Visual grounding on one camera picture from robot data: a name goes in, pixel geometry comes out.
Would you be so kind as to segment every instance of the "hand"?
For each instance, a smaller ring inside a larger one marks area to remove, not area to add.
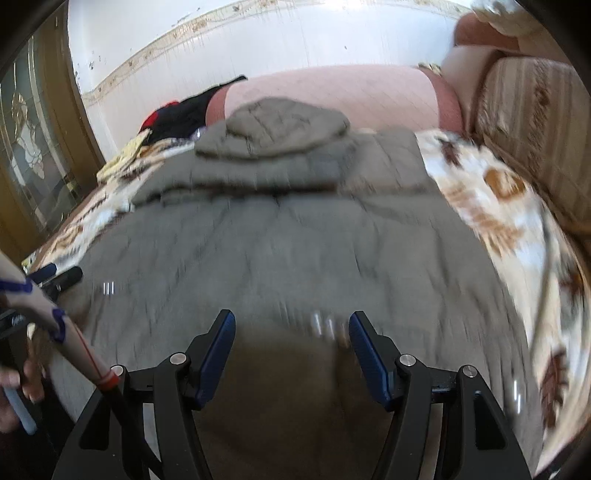
[[[29,344],[29,358],[23,366],[25,381],[22,383],[22,392],[33,403],[40,402],[45,397],[41,383],[41,369],[32,355]],[[19,388],[21,376],[16,370],[0,366],[0,387]],[[18,428],[20,421],[14,413],[10,403],[4,395],[4,389],[0,388],[0,432],[10,433]]]

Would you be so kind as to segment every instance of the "couch cushion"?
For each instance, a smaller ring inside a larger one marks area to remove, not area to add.
[[[580,234],[591,233],[590,108],[571,66],[504,58],[486,78],[476,121],[476,136],[537,186],[586,252],[591,242]]]
[[[490,46],[454,47],[441,65],[441,75],[457,95],[465,133],[474,130],[478,101],[486,75],[495,62],[507,55],[519,55]]]

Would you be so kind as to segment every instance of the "metal bolt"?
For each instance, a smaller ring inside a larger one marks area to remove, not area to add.
[[[173,365],[180,365],[185,363],[186,359],[187,355],[185,355],[184,353],[175,353],[173,356],[170,357],[170,363],[172,363]]]
[[[478,375],[478,370],[471,365],[465,365],[464,368],[462,368],[462,373],[469,378],[474,378]]]
[[[123,375],[123,367],[121,365],[113,365],[111,367],[111,371],[117,375],[118,377],[120,377],[121,375]]]
[[[412,355],[405,353],[404,355],[400,355],[400,363],[406,365],[407,367],[411,367],[415,363],[417,363],[417,359],[414,358]]]

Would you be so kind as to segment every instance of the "blue foam pad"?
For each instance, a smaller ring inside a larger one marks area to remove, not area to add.
[[[236,336],[236,318],[229,312],[214,338],[201,368],[196,401],[200,408],[213,398]]]
[[[363,371],[365,382],[372,398],[384,408],[388,408],[392,398],[388,389],[388,371],[379,358],[369,335],[357,315],[349,319],[349,337]]]

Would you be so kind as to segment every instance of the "brown leaf pattern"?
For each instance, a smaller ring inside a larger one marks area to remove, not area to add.
[[[523,237],[523,230],[506,225],[485,211],[473,191],[458,185],[442,191],[443,196],[455,210],[461,210],[464,221],[474,230],[476,236],[487,248],[500,257],[506,252],[514,252]]]
[[[583,274],[575,261],[569,261],[568,264],[563,265],[563,276],[560,279],[560,288],[565,289],[571,301],[571,307],[579,304],[584,304],[585,287],[583,282]]]
[[[457,144],[454,142],[450,142],[448,140],[444,140],[439,138],[439,143],[441,144],[441,152],[443,153],[443,158],[448,165],[462,168],[462,164],[460,163],[460,157],[457,151]]]
[[[525,182],[510,171],[491,168],[484,174],[484,181],[501,202],[523,196]]]
[[[557,413],[563,406],[563,391],[569,384],[567,373],[566,351],[560,350],[550,358],[540,388],[543,422],[548,429],[556,426]]]

